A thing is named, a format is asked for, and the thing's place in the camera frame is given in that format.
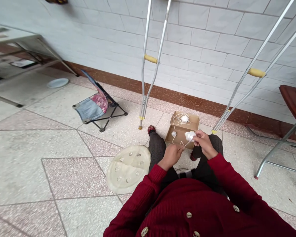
crutch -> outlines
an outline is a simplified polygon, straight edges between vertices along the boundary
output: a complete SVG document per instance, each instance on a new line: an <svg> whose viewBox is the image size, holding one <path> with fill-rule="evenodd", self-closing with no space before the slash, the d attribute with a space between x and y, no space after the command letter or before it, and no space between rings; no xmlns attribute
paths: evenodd
<svg viewBox="0 0 296 237"><path fill-rule="evenodd" d="M165 30L167 28L167 23L168 23L168 18L169 18L169 10L170 10L170 5L171 5L171 0L168 0L167 12L165 14L165 20L164 20L163 31L162 31L162 36L161 36L160 48L159 48L159 52L158 52L158 58L154 58L154 57L146 54L148 31L149 31L149 21L150 21L150 13L151 13L151 1L152 0L149 0L149 2L148 2L145 42L144 42L144 50L142 53L142 64L141 64L142 99L141 99L141 108L140 108L140 114L139 114L140 124L138 127L138 129L140 129L140 130L142 129L142 121L145 119L145 116L146 116L148 98L149 98L150 92L152 90L152 86L154 85L155 80L156 80L156 76L157 76L157 71L158 71L158 67L159 67L159 63L160 63L161 50L162 50L162 45L163 45L163 41L164 41ZM147 95L145 95L145 80L144 80L145 60L156 64L154 78L153 78L152 83L149 87Z"/></svg>
<svg viewBox="0 0 296 237"><path fill-rule="evenodd" d="M291 44L291 42L296 38L296 32L295 32L295 34L289 39L289 41L285 44L285 46L282 47L281 51L278 53L278 55L276 56L276 58L271 62L271 64L269 65L269 67L266 69L265 72L263 72L263 71L261 71L259 69L251 68L252 65L253 65L253 63L256 61L256 59L259 56L259 54L261 53L262 49L265 47L266 43L268 42L268 40L270 39L270 37L272 36L272 34L274 33L274 31L278 27L278 25L280 24L281 20L283 19L284 15L286 14L286 12L288 11L288 9L290 8L290 6L292 5L293 2L294 2L294 0L290 0L290 2L288 3L288 5L284 9L283 13L281 14L281 16L279 17L279 19L275 23L273 29L271 30L271 32L269 33L269 35L267 36L267 38L265 39L265 41L261 45L260 49L258 50L258 52L255 55L255 57L253 58L253 60L251 61L250 65L248 66L248 68L246 69L246 71L244 72L244 74L242 75L240 81L236 85L236 88L235 88L235 90L234 90L234 92L233 92L233 94L232 94L232 96L230 98L230 101L229 101L229 103L228 103L228 105L227 105L227 107L226 107L223 115L220 117L219 121L217 122L217 124L215 125L215 127L213 128L213 130L211 131L212 134L215 134L221 128L221 126L227 120L227 118L229 117L229 115L236 109L236 107L239 106L251 94L251 92L258 86L258 84L266 76L266 74L269 72L269 70L274 66L274 64L277 62L277 60L280 58L280 56L288 48L288 46ZM252 75L254 77L259 77L259 80L254 84L254 86L249 90L249 92L246 93L245 96L232 109L230 109L230 105L231 105L231 103L232 103L232 101L233 101L233 99L234 99L234 97L236 95L236 92L237 92L240 84L242 83L242 81L244 80L244 78L245 78L245 76L247 74Z"/></svg>

table top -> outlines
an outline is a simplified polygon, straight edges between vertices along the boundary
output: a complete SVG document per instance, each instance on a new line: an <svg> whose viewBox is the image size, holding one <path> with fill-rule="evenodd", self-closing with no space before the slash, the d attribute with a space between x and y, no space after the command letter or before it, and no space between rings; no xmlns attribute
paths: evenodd
<svg viewBox="0 0 296 237"><path fill-rule="evenodd" d="M29 38L38 38L41 36L39 34L27 32L19 29L14 29L7 26L0 25L0 27L8 29L7 31L2 32L5 35L7 35L7 37L0 38L0 43L11 43L16 41L26 40Z"/></svg>

cardboard box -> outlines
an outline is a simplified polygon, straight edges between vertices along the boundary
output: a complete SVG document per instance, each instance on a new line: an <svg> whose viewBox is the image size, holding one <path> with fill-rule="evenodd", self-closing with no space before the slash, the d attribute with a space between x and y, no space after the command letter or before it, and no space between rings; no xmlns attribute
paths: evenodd
<svg viewBox="0 0 296 237"><path fill-rule="evenodd" d="M200 117L196 116L196 115L192 115L192 114L187 114L189 117L189 123L187 124L180 124L180 125L176 125L173 123L173 118L178 115L178 114L182 114L182 112L180 111L175 111L174 114L171 117L170 120L170 127L167 133L167 136L165 138L165 141L167 143L175 143L175 144L180 144L181 141L183 142L183 144L187 144L187 140L185 138L185 132L189 132L189 131L197 131L198 130L198 126L200 123ZM171 135L171 133L175 131L177 133L176 137L173 140L173 136ZM194 147L194 143L189 143L186 148L188 149L193 149Z"/></svg>

red cardigan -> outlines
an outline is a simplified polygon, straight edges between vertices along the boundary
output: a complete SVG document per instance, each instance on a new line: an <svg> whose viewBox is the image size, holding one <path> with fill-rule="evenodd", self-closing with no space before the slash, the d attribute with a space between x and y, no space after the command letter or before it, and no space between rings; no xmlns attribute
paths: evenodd
<svg viewBox="0 0 296 237"><path fill-rule="evenodd" d="M172 182L157 197L166 171L155 165L103 236L296 236L221 154L208 164L230 201L191 178Z"/></svg>

hand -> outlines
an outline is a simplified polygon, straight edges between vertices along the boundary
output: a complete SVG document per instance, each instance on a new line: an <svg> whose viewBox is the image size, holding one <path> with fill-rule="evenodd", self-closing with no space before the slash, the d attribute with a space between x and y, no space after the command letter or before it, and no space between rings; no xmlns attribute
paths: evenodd
<svg viewBox="0 0 296 237"><path fill-rule="evenodd" d="M164 156L158 165L165 171L168 171L178 162L184 149L183 145L171 144L166 148Z"/></svg>
<svg viewBox="0 0 296 237"><path fill-rule="evenodd" d="M208 135L202 130L198 130L195 133L196 136L193 137L194 145L202 147L202 152L206 156L206 158L210 160L211 158L217 156L218 152L213 148Z"/></svg>

